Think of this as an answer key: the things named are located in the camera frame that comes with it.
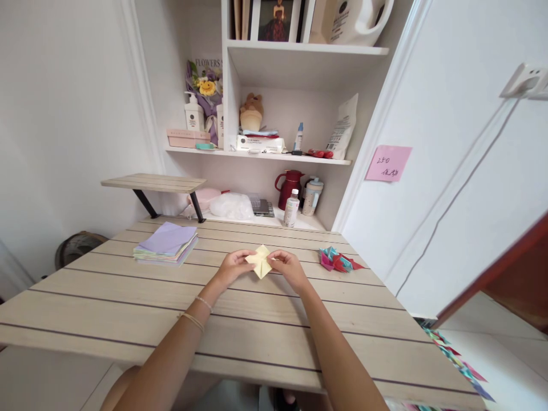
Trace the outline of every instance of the bracelet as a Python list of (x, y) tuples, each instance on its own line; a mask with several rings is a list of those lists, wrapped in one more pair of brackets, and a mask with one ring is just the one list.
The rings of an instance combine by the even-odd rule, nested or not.
[(195, 300), (200, 300), (202, 303), (204, 303), (205, 305), (207, 305), (207, 308), (209, 308), (209, 313), (210, 313), (210, 314), (213, 314), (213, 307), (211, 307), (210, 304), (209, 304), (207, 301), (205, 301), (202, 297), (196, 296), (196, 297), (194, 297), (194, 299), (195, 299)]
[(190, 314), (187, 314), (187, 313), (181, 313), (181, 316), (191, 320), (200, 329), (202, 334), (204, 333), (204, 326), (202, 325), (200, 321), (198, 321), (197, 319), (195, 319), (194, 317), (192, 317)]

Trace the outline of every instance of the tissue box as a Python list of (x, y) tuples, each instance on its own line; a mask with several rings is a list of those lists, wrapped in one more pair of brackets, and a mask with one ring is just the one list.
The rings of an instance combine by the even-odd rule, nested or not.
[(205, 131), (167, 130), (171, 147), (196, 148), (196, 144), (211, 143), (211, 136)]
[(263, 153), (281, 153), (285, 150), (285, 144), (283, 138), (271, 139), (238, 135), (236, 149), (238, 151), (259, 150)]

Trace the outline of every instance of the white tumbler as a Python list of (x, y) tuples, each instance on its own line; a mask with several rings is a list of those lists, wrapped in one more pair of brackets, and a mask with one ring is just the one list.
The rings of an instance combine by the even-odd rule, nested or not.
[(319, 181), (318, 177), (308, 182), (306, 194), (304, 197), (303, 215), (314, 215), (314, 212), (316, 211), (316, 206), (318, 204), (318, 198), (320, 197), (321, 191), (323, 189), (324, 183)]

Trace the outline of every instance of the hand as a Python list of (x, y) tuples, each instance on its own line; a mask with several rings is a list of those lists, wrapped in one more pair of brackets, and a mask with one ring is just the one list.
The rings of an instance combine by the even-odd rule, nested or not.
[(225, 291), (240, 275), (255, 268), (254, 264), (248, 264), (245, 260), (248, 255), (254, 254), (257, 254), (257, 252), (252, 250), (238, 250), (227, 254), (221, 263), (219, 270), (213, 277), (214, 280), (218, 280), (218, 282), (222, 284), (223, 291)]
[(303, 266), (296, 255), (287, 251), (277, 250), (267, 256), (268, 264), (281, 272), (293, 291), (300, 295), (307, 285), (310, 284), (307, 275), (304, 273)]

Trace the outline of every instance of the teddy bear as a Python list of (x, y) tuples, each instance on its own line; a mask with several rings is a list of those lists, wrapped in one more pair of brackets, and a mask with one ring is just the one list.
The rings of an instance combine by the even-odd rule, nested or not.
[(259, 113), (261, 113), (261, 116), (264, 115), (263, 110), (263, 96), (255, 95), (253, 93), (249, 93), (247, 95), (247, 98), (245, 99), (245, 103), (243, 106), (240, 107), (240, 113), (243, 113), (245, 110), (257, 110)]
[(259, 131), (263, 121), (263, 96), (249, 93), (243, 106), (240, 107), (240, 124), (242, 129)]

